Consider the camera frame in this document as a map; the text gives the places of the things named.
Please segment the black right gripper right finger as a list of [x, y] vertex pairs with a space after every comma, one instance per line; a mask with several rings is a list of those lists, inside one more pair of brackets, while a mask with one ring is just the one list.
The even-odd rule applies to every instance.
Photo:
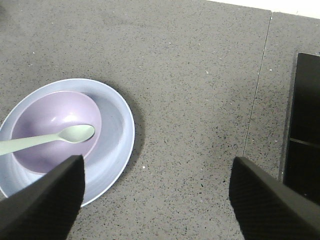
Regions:
[[320, 207], [245, 157], [235, 157], [229, 200], [246, 240], [318, 240]]

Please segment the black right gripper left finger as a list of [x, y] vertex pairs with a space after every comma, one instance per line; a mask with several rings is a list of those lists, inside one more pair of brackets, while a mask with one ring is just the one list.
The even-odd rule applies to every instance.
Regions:
[[73, 155], [0, 202], [2, 240], [65, 240], [81, 208], [85, 164]]

